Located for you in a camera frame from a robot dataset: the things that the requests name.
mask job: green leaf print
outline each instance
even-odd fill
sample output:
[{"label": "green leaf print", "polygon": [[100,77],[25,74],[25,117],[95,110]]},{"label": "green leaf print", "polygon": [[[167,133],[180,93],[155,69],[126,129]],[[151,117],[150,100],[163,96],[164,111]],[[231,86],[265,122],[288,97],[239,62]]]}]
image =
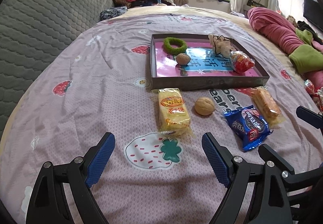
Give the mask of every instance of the green leaf print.
[{"label": "green leaf print", "polygon": [[181,148],[177,145],[178,141],[176,138],[169,140],[168,138],[163,140],[163,145],[160,150],[164,152],[163,159],[170,160],[174,163],[178,163],[180,158],[177,154],[181,152]]}]

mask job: pink bedsheet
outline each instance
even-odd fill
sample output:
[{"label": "pink bedsheet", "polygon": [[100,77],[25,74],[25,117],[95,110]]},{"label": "pink bedsheet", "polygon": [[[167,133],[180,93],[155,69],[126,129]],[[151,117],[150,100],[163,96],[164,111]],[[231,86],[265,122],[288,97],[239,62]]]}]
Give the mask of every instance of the pink bedsheet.
[{"label": "pink bedsheet", "polygon": [[[243,29],[212,17],[166,14],[116,18],[98,23],[65,49],[31,85],[16,114],[1,157],[0,197],[18,224],[25,223],[30,193],[42,164],[48,160],[69,163],[96,145],[105,132],[115,135],[116,147],[92,192],[111,224],[209,223],[226,189],[215,178],[202,150],[205,132],[212,132],[233,155],[263,163],[257,150],[243,153],[241,140],[222,115],[224,110],[252,104],[248,90],[211,89],[183,92],[197,137],[177,139],[179,162],[156,169],[136,164],[136,158],[146,154],[131,156],[127,147],[133,141],[147,139],[145,147],[158,149],[155,142],[165,138],[155,133],[158,105],[150,87],[149,45],[151,35],[158,33],[213,33],[236,39],[270,75],[267,88],[286,117],[265,143],[290,162],[296,173],[322,163],[321,132],[295,114],[299,105],[315,112],[317,107],[302,85]],[[216,111],[208,118],[193,111],[199,97],[210,97],[215,103]],[[70,190],[66,192],[79,224]],[[237,223],[243,222],[251,193],[252,186]]]}]

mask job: television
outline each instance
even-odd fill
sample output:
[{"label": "television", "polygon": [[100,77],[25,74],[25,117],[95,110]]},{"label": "television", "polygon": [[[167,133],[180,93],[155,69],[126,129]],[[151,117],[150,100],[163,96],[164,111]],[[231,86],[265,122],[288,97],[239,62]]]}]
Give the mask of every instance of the television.
[{"label": "television", "polygon": [[323,9],[315,0],[304,0],[303,16],[323,32]]}]

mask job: green hair tie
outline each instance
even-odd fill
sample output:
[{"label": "green hair tie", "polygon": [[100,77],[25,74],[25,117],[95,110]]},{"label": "green hair tie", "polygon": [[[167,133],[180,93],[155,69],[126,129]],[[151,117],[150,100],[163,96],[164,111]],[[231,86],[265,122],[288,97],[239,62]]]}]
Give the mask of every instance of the green hair tie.
[{"label": "green hair tie", "polygon": [[185,41],[181,39],[167,37],[164,39],[164,48],[168,53],[172,55],[184,54],[187,49],[187,44]]}]

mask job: wafer biscuit package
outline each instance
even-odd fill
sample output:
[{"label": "wafer biscuit package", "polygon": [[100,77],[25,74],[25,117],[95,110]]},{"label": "wafer biscuit package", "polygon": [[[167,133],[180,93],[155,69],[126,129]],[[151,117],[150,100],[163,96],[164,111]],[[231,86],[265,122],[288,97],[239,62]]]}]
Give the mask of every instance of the wafer biscuit package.
[{"label": "wafer biscuit package", "polygon": [[241,138],[243,150],[259,146],[271,134],[268,123],[253,105],[224,113],[228,125]]},{"label": "wafer biscuit package", "polygon": [[190,133],[190,115],[178,88],[158,90],[159,123],[161,131],[174,131],[175,135]]},{"label": "wafer biscuit package", "polygon": [[254,91],[253,100],[270,128],[274,128],[286,120],[279,106],[266,88],[257,87]]}]

